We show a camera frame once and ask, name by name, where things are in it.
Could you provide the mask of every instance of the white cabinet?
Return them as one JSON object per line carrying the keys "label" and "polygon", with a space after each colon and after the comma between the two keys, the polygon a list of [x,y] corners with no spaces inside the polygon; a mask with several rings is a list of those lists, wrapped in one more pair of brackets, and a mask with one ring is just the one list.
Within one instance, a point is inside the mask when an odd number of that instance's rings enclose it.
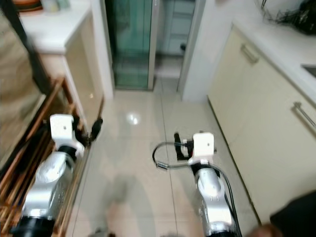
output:
{"label": "white cabinet", "polygon": [[208,97],[262,222],[316,188],[316,132],[293,103],[316,109],[235,30]]}
{"label": "white cabinet", "polygon": [[83,23],[80,33],[67,47],[65,54],[40,54],[52,79],[66,77],[72,97],[89,131],[96,120],[104,97],[97,64],[92,17]]}
{"label": "white cabinet", "polygon": [[236,165],[262,222],[291,199],[316,187],[316,136],[293,102],[314,120],[316,110],[285,79],[252,114],[230,144]]}

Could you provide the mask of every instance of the tiled floor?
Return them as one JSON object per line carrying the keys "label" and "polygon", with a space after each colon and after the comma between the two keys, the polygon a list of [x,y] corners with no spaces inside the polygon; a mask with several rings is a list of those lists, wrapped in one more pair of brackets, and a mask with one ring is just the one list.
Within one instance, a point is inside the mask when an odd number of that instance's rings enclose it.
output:
{"label": "tiled floor", "polygon": [[[67,236],[86,237],[102,228],[118,237],[202,237],[190,170],[163,171],[152,162],[155,145],[172,141],[175,131],[183,138],[200,130],[214,133],[214,163],[231,181],[241,230],[246,234],[257,225],[209,104],[184,103],[175,93],[118,91],[103,118]],[[175,162],[172,147],[157,157]]]}
{"label": "tiled floor", "polygon": [[155,94],[175,94],[177,92],[179,79],[157,78],[154,84]]}
{"label": "tiled floor", "polygon": [[155,60],[155,76],[159,78],[180,78],[183,56],[158,55]]}

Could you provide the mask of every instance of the black cable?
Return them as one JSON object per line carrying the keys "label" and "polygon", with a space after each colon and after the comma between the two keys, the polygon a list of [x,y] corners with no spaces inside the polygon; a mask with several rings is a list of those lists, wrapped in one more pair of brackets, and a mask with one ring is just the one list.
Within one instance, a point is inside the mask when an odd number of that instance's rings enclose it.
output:
{"label": "black cable", "polygon": [[[169,164],[166,164],[166,163],[163,163],[163,162],[157,162],[156,158],[155,158],[155,153],[160,147],[165,146],[165,145],[184,146],[185,144],[176,143],[176,142],[161,142],[161,143],[159,143],[155,147],[155,149],[153,150],[153,155],[152,155],[153,161],[154,161],[156,167],[168,169],[168,168],[181,168],[181,167],[188,166],[186,163],[179,164],[179,165],[169,165]],[[226,182],[228,190],[229,190],[230,199],[231,199],[231,207],[230,207],[230,209],[233,212],[233,217],[234,217],[234,220],[235,220],[237,234],[238,234],[238,237],[242,237],[240,226],[239,226],[239,221],[238,221],[238,216],[237,216],[237,211],[236,211],[236,207],[235,207],[235,201],[234,201],[234,197],[233,197],[233,190],[232,190],[231,184],[230,184],[230,182],[228,180],[228,177],[226,176],[226,174],[219,167],[217,167],[217,166],[215,166],[213,164],[208,164],[207,166],[209,166],[210,168],[212,168],[215,171],[219,172],[225,179],[225,182]]]}
{"label": "black cable", "polygon": [[265,7],[266,2],[267,2],[267,0],[263,0],[263,1],[262,1],[262,3],[261,3],[261,9],[263,9],[263,8]]}

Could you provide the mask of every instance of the cream cabinet door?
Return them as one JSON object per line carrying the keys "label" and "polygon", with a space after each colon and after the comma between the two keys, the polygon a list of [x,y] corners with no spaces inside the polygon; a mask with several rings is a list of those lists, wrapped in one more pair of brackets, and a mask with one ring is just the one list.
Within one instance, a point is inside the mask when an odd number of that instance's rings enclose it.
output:
{"label": "cream cabinet door", "polygon": [[237,138],[269,93],[276,90],[276,77],[274,68],[233,29],[209,93],[228,144]]}
{"label": "cream cabinet door", "polygon": [[290,200],[316,188],[316,135],[293,109],[299,101],[316,121],[316,109],[281,75],[249,120],[231,152],[262,222]]}
{"label": "cream cabinet door", "polygon": [[225,136],[227,134],[227,110],[232,103],[231,95],[233,94],[246,65],[246,61],[241,60],[242,54],[240,46],[243,43],[244,39],[240,37],[238,33],[232,31],[226,43],[216,76],[208,93],[208,98]]}

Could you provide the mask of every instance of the cabinet handle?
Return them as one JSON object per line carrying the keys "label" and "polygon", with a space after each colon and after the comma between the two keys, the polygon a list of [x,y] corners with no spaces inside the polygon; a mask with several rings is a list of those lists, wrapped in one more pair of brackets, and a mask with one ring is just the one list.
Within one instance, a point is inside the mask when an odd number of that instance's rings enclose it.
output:
{"label": "cabinet handle", "polygon": [[247,48],[246,44],[241,45],[241,51],[245,54],[245,56],[248,58],[249,62],[252,64],[255,64],[259,61],[259,57],[254,56],[249,49]]}
{"label": "cabinet handle", "polygon": [[310,124],[313,126],[313,127],[316,127],[316,123],[314,123],[314,121],[305,113],[305,111],[302,109],[302,103],[301,102],[294,102],[294,107],[302,113],[302,115],[306,118],[306,120],[308,122],[310,122]]}

